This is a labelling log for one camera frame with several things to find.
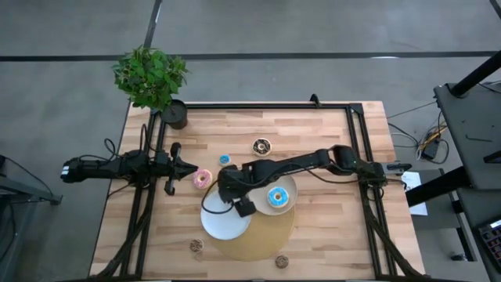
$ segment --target white paper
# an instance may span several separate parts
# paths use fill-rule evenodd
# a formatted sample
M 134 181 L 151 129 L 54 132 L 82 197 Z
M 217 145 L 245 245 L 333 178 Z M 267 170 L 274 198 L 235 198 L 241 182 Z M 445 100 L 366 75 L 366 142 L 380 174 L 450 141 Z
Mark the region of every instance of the white paper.
M 419 172 L 404 172 L 402 175 L 402 181 L 407 184 L 407 188 L 405 189 L 406 192 L 421 185 Z M 417 204 L 409 210 L 411 215 L 428 215 L 425 203 Z

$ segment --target blue frosted donut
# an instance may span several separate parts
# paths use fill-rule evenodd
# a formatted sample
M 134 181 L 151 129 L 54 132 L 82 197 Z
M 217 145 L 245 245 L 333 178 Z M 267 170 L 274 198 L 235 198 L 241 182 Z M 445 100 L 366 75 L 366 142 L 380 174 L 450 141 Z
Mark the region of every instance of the blue frosted donut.
M 230 161 L 231 161 L 231 159 L 229 158 L 228 154 L 223 154 L 223 155 L 221 155 L 221 157 L 219 157 L 219 164 L 222 166 L 229 165 Z
M 283 187 L 274 187 L 268 192 L 268 202 L 274 208 L 281 208 L 289 201 L 289 194 Z

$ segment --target potted plant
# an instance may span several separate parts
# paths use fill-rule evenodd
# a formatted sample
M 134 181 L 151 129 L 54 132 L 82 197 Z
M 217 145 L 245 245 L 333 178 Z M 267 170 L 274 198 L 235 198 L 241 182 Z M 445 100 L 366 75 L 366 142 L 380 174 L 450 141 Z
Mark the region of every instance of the potted plant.
M 115 84 L 130 95 L 133 107 L 160 111 L 162 121 L 174 129 L 188 124 L 186 105 L 171 97 L 186 83 L 188 70 L 180 57 L 140 46 L 119 59 L 113 71 Z

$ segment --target small cookie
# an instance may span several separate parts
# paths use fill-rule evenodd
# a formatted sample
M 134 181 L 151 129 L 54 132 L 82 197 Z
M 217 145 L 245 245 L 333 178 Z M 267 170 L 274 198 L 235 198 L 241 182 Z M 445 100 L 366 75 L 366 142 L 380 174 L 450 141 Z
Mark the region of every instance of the small cookie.
M 212 184 L 212 173 L 207 169 L 199 169 L 193 174 L 193 185 L 202 190 Z
M 289 259 L 285 255 L 279 255 L 275 258 L 275 265 L 280 269 L 284 269 L 289 265 Z
M 265 138 L 258 138 L 252 143 L 252 151 L 259 157 L 268 156 L 272 152 L 272 144 Z
M 204 242 L 201 239 L 192 240 L 191 243 L 189 243 L 189 249 L 192 252 L 201 252 L 204 249 Z
M 226 166 L 231 163 L 232 159 L 229 157 L 228 154 L 223 154 L 221 157 L 219 157 L 219 164 L 221 166 Z
M 268 203 L 274 208 L 283 208 L 289 201 L 289 194 L 280 186 L 268 191 Z

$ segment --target black plant pot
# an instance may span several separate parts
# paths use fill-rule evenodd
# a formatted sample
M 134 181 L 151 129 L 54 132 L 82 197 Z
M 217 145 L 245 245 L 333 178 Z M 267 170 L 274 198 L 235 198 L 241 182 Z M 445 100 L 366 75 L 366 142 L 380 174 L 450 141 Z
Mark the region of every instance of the black plant pot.
M 160 118 L 173 129 L 183 129 L 188 124 L 188 108 L 181 100 L 173 99 Z

